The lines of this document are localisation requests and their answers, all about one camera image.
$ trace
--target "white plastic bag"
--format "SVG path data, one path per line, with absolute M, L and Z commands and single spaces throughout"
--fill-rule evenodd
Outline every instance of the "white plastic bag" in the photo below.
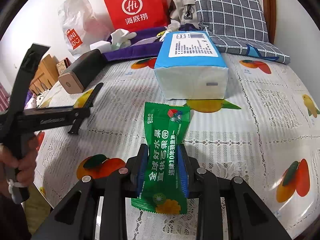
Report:
M 109 28 L 95 18 L 88 0 L 66 0 L 58 15 L 68 50 L 75 59 L 90 51 L 90 44 L 110 36 Z

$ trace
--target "person's arm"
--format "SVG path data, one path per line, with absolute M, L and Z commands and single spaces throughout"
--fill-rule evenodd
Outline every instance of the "person's arm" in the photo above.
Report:
M 11 198 L 8 192 L 8 183 L 4 176 L 4 164 L 13 168 L 18 168 L 20 172 L 17 174 L 17 180 L 23 186 L 28 187 L 33 183 L 35 168 L 36 168 L 36 158 L 38 152 L 36 147 L 38 146 L 38 140 L 34 136 L 30 141 L 28 141 L 29 151 L 27 155 L 21 159 L 17 160 L 12 156 L 10 150 L 0 144 L 0 193 L 7 198 Z

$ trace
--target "wet wipe packet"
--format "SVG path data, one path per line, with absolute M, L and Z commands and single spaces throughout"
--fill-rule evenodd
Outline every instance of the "wet wipe packet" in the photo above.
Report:
M 190 122 L 188 106 L 146 102 L 144 130 L 149 156 L 142 192 L 132 206 L 150 212 L 186 214 L 187 199 L 181 190 L 177 145 Z

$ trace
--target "gray checkered mat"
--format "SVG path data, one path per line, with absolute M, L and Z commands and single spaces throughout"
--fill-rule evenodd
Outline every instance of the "gray checkered mat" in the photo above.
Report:
M 248 55 L 248 45 L 262 58 L 276 57 L 288 64 L 290 57 L 268 40 L 268 30 L 259 0 L 195 0 L 199 26 L 220 52 Z

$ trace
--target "beige backpack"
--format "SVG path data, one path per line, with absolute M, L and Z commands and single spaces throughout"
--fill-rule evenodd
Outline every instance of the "beige backpack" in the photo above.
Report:
M 190 23 L 198 28 L 195 0 L 171 0 L 169 13 L 170 18 L 181 25 Z

